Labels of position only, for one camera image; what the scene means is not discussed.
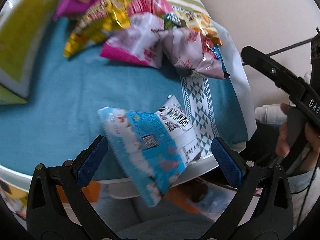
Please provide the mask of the person right hand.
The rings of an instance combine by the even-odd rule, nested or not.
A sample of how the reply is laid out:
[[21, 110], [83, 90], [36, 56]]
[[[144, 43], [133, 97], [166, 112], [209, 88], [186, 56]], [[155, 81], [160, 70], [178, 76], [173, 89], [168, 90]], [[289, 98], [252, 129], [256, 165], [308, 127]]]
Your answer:
[[[282, 158], [285, 158], [290, 152], [287, 136], [288, 127], [286, 121], [279, 128], [279, 137], [275, 149], [276, 155]], [[317, 160], [319, 158], [319, 134], [308, 123], [305, 125], [305, 136], [311, 145], [311, 151], [296, 169], [297, 173], [305, 173], [313, 170], [317, 166]]]

